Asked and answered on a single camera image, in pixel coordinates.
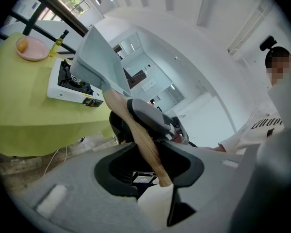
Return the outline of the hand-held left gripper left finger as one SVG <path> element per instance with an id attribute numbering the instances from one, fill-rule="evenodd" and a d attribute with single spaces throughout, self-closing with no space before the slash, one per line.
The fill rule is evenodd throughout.
<path id="1" fill-rule="evenodd" d="M 122 118 L 111 112 L 109 122 L 119 144 L 134 142 L 129 126 Z"/>

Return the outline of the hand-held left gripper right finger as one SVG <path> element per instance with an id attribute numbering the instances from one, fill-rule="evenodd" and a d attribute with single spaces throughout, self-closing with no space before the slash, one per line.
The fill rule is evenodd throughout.
<path id="1" fill-rule="evenodd" d="M 144 127 L 155 140 L 174 139 L 173 120 L 165 113 L 141 99 L 129 99 L 127 109 L 133 119 Z"/>

